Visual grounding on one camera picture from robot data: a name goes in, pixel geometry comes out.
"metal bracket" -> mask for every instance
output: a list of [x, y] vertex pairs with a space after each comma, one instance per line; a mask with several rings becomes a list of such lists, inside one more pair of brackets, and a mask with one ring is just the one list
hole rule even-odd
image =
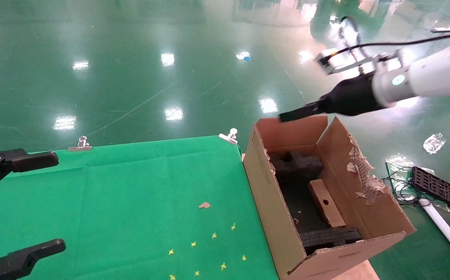
[[92, 147], [90, 147], [90, 144], [87, 142], [87, 137], [86, 136], [80, 136], [80, 138], [78, 138], [78, 145], [77, 147], [69, 147], [68, 151], [90, 151], [92, 150]]
[[237, 129], [230, 129], [230, 133], [228, 135], [224, 135], [222, 133], [220, 133], [218, 135], [218, 137], [222, 138], [223, 140], [232, 143], [234, 145], [237, 145], [237, 140], [235, 140], [237, 138]]
[[364, 59], [354, 62], [352, 64], [347, 64], [347, 65], [342, 65], [342, 66], [333, 65], [330, 62], [330, 59], [328, 61], [328, 64], [324, 64], [322, 62], [323, 58], [325, 58], [327, 55], [330, 55], [330, 53], [331, 52], [328, 52], [327, 50], [322, 51], [321, 53], [319, 53], [319, 55], [317, 55], [317, 58], [316, 58], [318, 64], [323, 69], [323, 71], [325, 71], [325, 73], [327, 75], [340, 73], [342, 71], [356, 68], [358, 66], [361, 66], [361, 65], [369, 63], [369, 62], [372, 63], [372, 65], [376, 71], [377, 70], [383, 71], [383, 68], [379, 66], [379, 63], [384, 63], [387, 66], [387, 61], [392, 60], [392, 59], [397, 59], [399, 61], [399, 64], [401, 65], [401, 67], [404, 67], [404, 65], [405, 65], [403, 62], [403, 55], [402, 55], [400, 49], [397, 49], [392, 54], [381, 53], [381, 54], [374, 55], [371, 57], [365, 57]]

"box flap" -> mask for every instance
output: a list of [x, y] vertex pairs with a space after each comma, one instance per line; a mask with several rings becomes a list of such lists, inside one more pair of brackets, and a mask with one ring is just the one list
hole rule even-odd
[[332, 279], [398, 243], [405, 235], [405, 232], [400, 232], [349, 245], [316, 250], [289, 275], [288, 280]]
[[290, 270], [306, 258], [306, 253], [284, 199], [280, 195], [280, 188], [256, 124], [253, 125], [244, 157], [244, 168], [275, 268], [280, 278], [284, 279]]
[[266, 149], [314, 145], [327, 128], [326, 115], [314, 115], [294, 122], [280, 122], [277, 117], [260, 119], [257, 129]]
[[380, 180], [369, 177], [373, 167], [369, 165], [356, 140], [337, 117], [321, 137], [319, 147], [326, 157], [327, 162], [324, 166], [327, 168], [330, 165], [329, 168], [339, 178], [347, 198], [358, 212], [370, 237], [401, 231], [411, 234], [415, 231], [403, 209], [392, 196], [389, 187]]

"small paper scrap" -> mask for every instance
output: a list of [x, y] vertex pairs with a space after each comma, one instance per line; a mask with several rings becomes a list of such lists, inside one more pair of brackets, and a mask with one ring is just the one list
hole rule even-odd
[[358, 173], [358, 171], [356, 170], [356, 166], [354, 166], [353, 163], [348, 163], [347, 169], [349, 172]]
[[199, 205], [199, 208], [209, 208], [211, 205], [209, 205], [208, 202], [203, 202], [201, 205]]

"black plastic tray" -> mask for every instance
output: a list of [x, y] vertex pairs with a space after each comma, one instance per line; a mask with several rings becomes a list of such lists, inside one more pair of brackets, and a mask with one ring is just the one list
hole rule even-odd
[[446, 202], [450, 207], [450, 183], [414, 166], [412, 168], [412, 184], [419, 190]]

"wooden block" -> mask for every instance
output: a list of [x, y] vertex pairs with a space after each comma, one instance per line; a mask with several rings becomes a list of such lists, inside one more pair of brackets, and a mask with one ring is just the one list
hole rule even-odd
[[308, 189], [319, 212], [330, 227], [342, 227], [346, 225], [322, 180], [310, 181]]
[[332, 280], [379, 280], [369, 261], [365, 261]]

